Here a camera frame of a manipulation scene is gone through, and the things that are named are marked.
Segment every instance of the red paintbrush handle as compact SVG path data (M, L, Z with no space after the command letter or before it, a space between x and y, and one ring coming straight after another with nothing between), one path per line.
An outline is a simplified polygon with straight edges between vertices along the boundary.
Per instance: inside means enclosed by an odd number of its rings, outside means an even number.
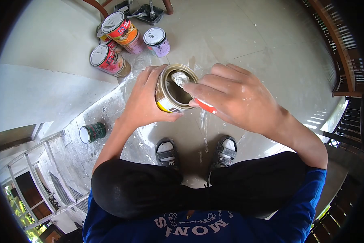
M208 104L208 103L206 103L206 102L204 102L204 101L202 101L202 100L200 100L200 99L197 99L197 98L194 98L194 101L195 101L197 104L199 104L199 106L200 106L202 109L204 109L205 111L208 111L208 112L213 113L213 114L216 114L216 113L217 113L217 109L215 109L215 108L213 107L213 105L210 105L210 104Z

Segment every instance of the sandal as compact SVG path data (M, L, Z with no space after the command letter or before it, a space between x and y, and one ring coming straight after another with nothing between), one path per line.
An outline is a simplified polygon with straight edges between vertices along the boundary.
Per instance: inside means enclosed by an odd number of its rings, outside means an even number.
M229 148L225 148L222 145L222 143L226 139L229 139L229 140L233 141L234 147L236 149L235 151L233 151L233 150L231 150ZM230 159L221 156L220 153L229 156ZM211 163L211 166L210 166L210 170L214 170L216 168L229 167L230 165L232 165L233 160L236 157L236 154L237 154L237 143L236 143L236 140L233 137L231 137L231 136L227 136L227 135L223 136L218 141L216 151L214 152L214 155L213 155L213 158L212 158L212 163Z
M158 152L158 148L160 147L160 145L162 143L167 143L167 142L170 142L173 145L173 148L171 150L167 150L164 152ZM169 138L160 139L159 142L156 144L155 155L156 155L156 162L158 163L158 165L170 167L179 171L180 166L178 158L178 149L176 148L174 140ZM166 159L170 157L175 157L175 158L168 161L160 161L161 159Z

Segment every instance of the open paint can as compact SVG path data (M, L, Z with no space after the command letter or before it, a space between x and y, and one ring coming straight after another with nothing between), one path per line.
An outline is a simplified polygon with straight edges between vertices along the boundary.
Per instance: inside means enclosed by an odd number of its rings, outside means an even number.
M121 12L109 15L102 23L101 30L131 54L139 54L145 49L139 30Z
M147 30L144 33L143 40L151 53L156 57L164 57L170 52L170 44L168 43L166 33L159 27Z
M104 124L97 122L95 124L85 125L79 129L79 138L82 143L89 144L97 139L102 139L107 133Z
M107 35L102 32L101 26L102 26L102 23L100 23L98 25L98 27L97 27L97 37L100 38L100 40L102 40L102 41L109 41L109 40L111 40L110 37L107 37Z
M156 105L165 112L177 113L193 109L189 106L189 101L193 99L191 95L171 80L171 75L179 71L186 74L190 82L198 82L197 75L188 66L171 64L165 67L159 76L155 89Z
M120 52L122 52L122 46L119 45L116 41L109 39L109 41L103 41L103 40L99 40L98 43L100 45L104 44L107 45L109 48L111 48L112 51L116 52L116 54L119 54Z
M105 44L93 50L90 54L90 64L118 78L125 78L131 73L131 65Z

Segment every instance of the purple paint can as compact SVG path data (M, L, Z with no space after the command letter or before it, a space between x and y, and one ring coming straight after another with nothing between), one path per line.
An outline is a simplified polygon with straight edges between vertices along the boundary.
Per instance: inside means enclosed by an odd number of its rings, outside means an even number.
M156 57L164 57L170 52L170 44L165 31L159 27L150 28L144 33L143 40Z

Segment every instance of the blue t-shirt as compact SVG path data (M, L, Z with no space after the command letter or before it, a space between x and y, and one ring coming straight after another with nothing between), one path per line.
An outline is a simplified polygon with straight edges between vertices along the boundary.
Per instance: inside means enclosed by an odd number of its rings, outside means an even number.
M182 211L125 221L101 209L90 192L84 242L304 242L325 177L326 170L310 168L298 192L270 220L196 210L189 219Z

